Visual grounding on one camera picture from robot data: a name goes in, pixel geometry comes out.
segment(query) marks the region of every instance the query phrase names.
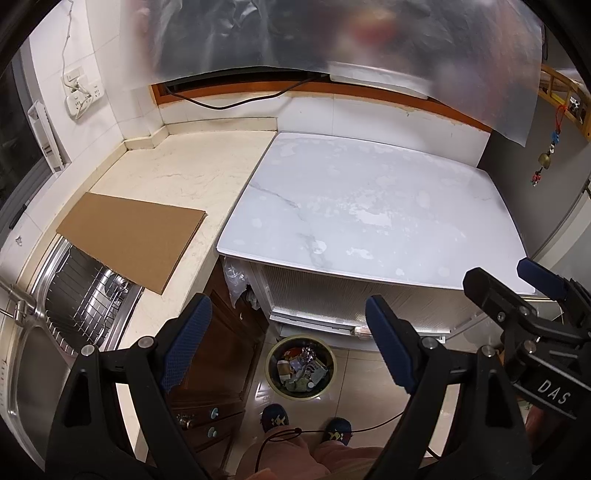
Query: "cardboard sheet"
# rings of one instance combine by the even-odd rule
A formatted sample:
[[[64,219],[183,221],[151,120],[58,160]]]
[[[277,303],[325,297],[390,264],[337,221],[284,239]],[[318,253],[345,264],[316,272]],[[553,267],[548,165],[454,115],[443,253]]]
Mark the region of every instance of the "cardboard sheet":
[[[73,245],[162,294],[206,213],[85,193],[57,228]]]

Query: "countertop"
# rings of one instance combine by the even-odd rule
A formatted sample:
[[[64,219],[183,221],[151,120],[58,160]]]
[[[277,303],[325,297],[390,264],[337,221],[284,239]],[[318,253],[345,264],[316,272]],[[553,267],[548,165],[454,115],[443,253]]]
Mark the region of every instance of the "countertop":
[[[194,293],[203,291],[217,260],[219,232],[274,135],[269,131],[170,135],[154,149],[128,151],[92,187],[92,193],[207,213],[163,294],[149,290],[142,294],[120,348],[155,335],[168,319],[178,316]],[[118,385],[118,393],[132,446],[139,458],[145,458],[129,389]]]
[[[283,267],[462,290],[482,267],[512,290],[525,251],[486,172],[364,140],[280,133],[228,220],[220,253]]]

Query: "sink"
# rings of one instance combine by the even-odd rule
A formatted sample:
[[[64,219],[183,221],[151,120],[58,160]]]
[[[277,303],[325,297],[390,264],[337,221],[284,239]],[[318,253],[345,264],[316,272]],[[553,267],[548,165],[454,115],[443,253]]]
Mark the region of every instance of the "sink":
[[[60,238],[34,282],[35,313],[17,333],[8,414],[25,450],[44,467],[61,391],[82,346],[118,347],[143,288]]]

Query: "trash can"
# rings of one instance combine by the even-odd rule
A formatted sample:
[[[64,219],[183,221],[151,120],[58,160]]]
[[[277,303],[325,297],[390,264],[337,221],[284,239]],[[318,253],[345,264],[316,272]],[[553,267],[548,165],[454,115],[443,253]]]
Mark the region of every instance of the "trash can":
[[[316,358],[326,366],[328,372],[310,391],[289,391],[279,378],[277,362],[283,360],[283,356],[288,350],[303,347],[311,347]],[[306,335],[294,335],[283,339],[271,349],[267,355],[265,373],[271,388],[282,397],[289,400],[310,400],[330,387],[336,374],[336,358],[329,346],[322,340]]]

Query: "person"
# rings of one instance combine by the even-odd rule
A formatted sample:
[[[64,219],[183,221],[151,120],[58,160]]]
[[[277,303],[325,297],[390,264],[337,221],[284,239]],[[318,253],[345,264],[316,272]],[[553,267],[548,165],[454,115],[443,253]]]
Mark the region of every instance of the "person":
[[[351,424],[337,417],[329,422],[320,445],[313,452],[302,436],[286,436],[288,440],[283,442],[267,442],[258,472],[255,472],[263,441],[293,428],[287,412],[278,403],[265,407],[261,424],[265,436],[244,453],[235,480],[362,480],[382,452],[381,447],[349,447]]]

